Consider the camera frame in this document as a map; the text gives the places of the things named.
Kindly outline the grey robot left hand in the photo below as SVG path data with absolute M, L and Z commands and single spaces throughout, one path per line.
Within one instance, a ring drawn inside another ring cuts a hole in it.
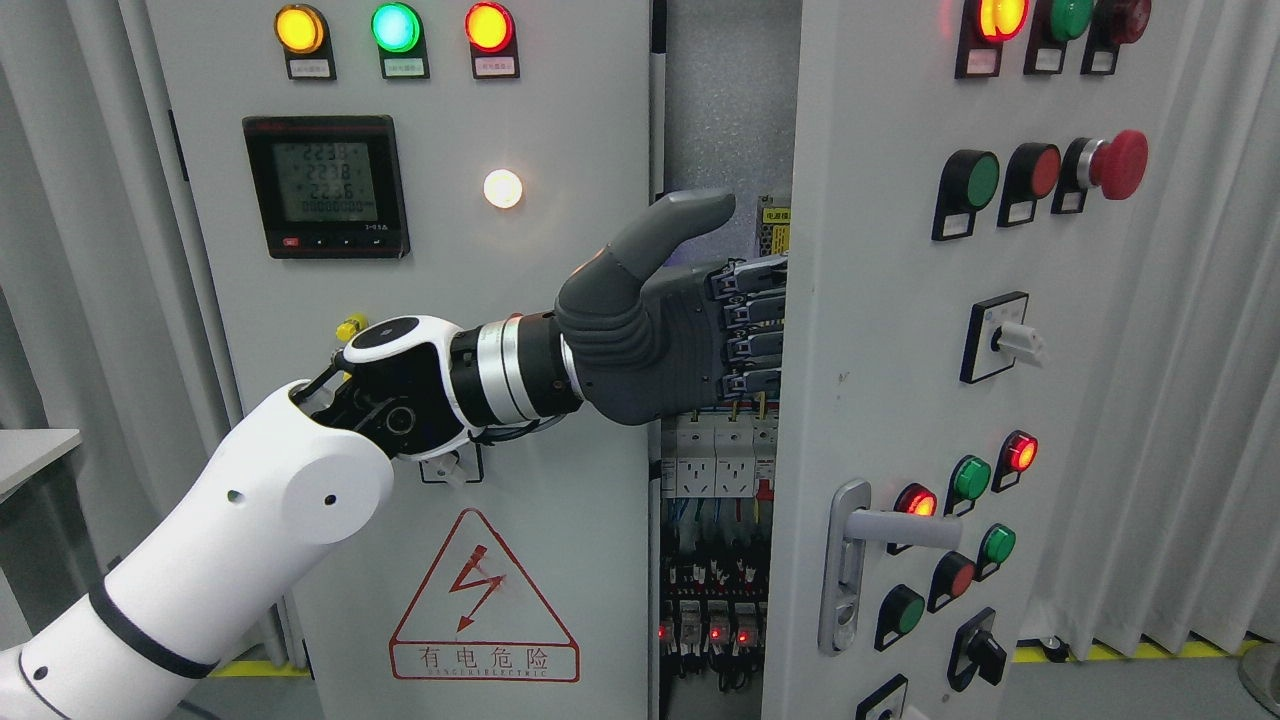
M 562 286 L 556 315 L 586 400 L 640 425 L 780 388 L 788 258 L 669 265 L 735 196 L 667 193 Z

